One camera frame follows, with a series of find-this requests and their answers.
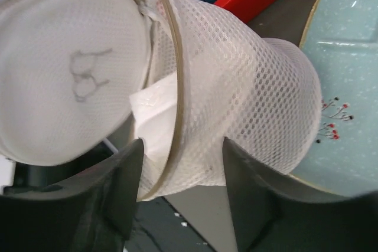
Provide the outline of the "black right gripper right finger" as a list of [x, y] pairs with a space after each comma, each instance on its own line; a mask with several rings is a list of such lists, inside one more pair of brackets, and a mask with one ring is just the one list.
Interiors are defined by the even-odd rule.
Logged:
[[253, 159], [229, 138], [223, 166], [239, 251], [376, 251], [377, 192], [315, 189]]

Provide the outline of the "white mesh bra laundry bag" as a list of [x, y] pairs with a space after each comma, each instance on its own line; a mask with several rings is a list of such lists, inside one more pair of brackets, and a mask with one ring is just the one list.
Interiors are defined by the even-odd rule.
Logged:
[[321, 87], [292, 43], [261, 38], [199, 0], [6, 0], [1, 4], [1, 154], [55, 166], [135, 119], [129, 96], [177, 74], [160, 169], [145, 154], [138, 199], [223, 186], [231, 138], [290, 173], [318, 133]]

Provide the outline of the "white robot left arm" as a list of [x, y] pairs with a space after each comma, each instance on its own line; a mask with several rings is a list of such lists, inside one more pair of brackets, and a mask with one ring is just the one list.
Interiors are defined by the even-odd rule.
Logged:
[[62, 181], [72, 175], [74, 162], [57, 166], [35, 166], [1, 155], [1, 195], [25, 192]]

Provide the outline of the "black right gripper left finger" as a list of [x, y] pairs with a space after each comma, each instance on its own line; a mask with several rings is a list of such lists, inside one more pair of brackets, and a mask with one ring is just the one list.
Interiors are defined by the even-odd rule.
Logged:
[[1, 195], [1, 251], [123, 251], [132, 231], [142, 139], [65, 180]]

